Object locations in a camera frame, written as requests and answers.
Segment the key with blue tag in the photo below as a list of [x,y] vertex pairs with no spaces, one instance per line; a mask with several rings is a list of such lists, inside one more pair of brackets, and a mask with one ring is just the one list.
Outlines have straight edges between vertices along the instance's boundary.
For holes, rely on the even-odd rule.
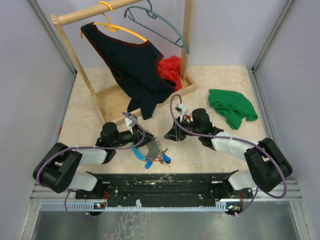
[[170,167],[170,164],[171,164],[171,159],[167,156],[167,155],[163,155],[162,156],[162,160],[161,160],[161,163],[163,164],[163,165],[166,165],[166,166],[168,166],[168,167]]

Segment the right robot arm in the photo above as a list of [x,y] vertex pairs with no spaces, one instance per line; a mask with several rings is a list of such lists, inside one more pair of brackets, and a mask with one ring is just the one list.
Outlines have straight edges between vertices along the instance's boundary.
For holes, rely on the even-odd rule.
[[293,168],[270,138],[251,142],[234,137],[213,126],[206,110],[197,108],[187,116],[187,107],[179,103],[174,108],[180,115],[173,120],[171,129],[164,135],[167,140],[181,142],[187,136],[197,137],[204,147],[228,153],[246,161],[248,169],[232,173],[223,192],[235,198],[242,189],[258,187],[269,193],[293,173]]

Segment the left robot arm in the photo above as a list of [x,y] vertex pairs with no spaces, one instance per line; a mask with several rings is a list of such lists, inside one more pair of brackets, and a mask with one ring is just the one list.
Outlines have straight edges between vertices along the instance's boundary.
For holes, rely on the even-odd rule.
[[88,195],[97,199],[103,195],[104,186],[92,173],[81,177],[88,179],[87,183],[83,180],[75,183],[77,168],[80,165],[107,164],[117,151],[143,147],[155,140],[155,136],[138,123],[134,123],[130,130],[120,132],[114,122],[107,122],[94,146],[69,147],[61,142],[55,143],[35,167],[32,176],[40,186],[55,193],[67,189],[86,190]]

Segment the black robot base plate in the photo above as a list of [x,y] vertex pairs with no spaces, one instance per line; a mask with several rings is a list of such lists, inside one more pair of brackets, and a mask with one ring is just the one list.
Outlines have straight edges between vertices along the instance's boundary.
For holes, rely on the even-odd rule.
[[221,199],[250,199],[248,187],[234,190],[230,173],[97,174],[91,191],[77,190],[77,200],[106,200],[108,207],[214,207]]

